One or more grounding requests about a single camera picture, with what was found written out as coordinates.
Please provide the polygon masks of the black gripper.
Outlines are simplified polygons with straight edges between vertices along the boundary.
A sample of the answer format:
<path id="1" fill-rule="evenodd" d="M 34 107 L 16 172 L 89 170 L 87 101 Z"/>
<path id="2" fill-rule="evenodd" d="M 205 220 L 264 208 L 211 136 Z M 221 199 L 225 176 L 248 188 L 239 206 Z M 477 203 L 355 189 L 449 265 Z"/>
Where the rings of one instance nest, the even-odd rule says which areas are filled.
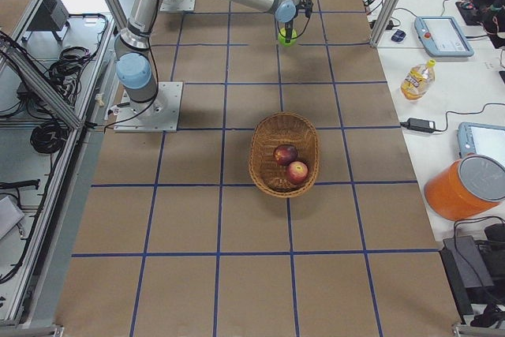
<path id="1" fill-rule="evenodd" d="M 292 35 L 293 35 L 295 20 L 296 20 L 296 18 L 293 17 L 291 20 L 287 21 L 284 24 L 284 30 L 285 30 L 284 40 L 285 40 L 285 43 L 291 43 L 292 42 Z"/>

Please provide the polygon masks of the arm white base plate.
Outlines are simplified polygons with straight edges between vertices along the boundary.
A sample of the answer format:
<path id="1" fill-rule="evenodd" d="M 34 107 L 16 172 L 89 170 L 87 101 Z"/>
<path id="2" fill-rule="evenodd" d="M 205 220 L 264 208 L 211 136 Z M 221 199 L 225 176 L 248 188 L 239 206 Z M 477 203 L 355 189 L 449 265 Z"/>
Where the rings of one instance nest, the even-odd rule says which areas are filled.
<path id="1" fill-rule="evenodd" d="M 163 0 L 159 11 L 161 13 L 192 13 L 196 0 Z"/>
<path id="2" fill-rule="evenodd" d="M 183 93 L 182 82 L 159 82 L 158 95 L 153 104 L 131 102 L 127 91 L 122 93 L 122 103 L 117 112 L 114 131 L 118 133 L 174 133 Z"/>

